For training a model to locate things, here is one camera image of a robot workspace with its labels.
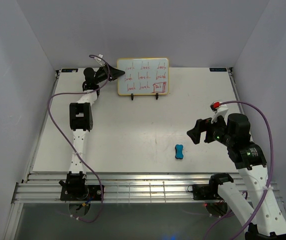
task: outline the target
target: wall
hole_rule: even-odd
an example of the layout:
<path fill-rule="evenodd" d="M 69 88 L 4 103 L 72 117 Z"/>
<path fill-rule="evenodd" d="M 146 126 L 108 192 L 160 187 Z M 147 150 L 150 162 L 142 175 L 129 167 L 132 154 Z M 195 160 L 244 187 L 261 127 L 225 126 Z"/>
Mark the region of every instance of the wall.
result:
<path fill-rule="evenodd" d="M 0 239 L 54 74 L 17 2 L 0 0 Z"/>
<path fill-rule="evenodd" d="M 172 67 L 232 67 L 268 0 L 17 0 L 53 67 L 89 54 L 168 57 Z"/>
<path fill-rule="evenodd" d="M 235 81 L 240 98 L 267 116 L 274 142 L 274 178 L 286 209 L 286 1 L 271 0 L 236 62 Z M 262 118 L 245 108 L 254 140 L 269 152 Z"/>

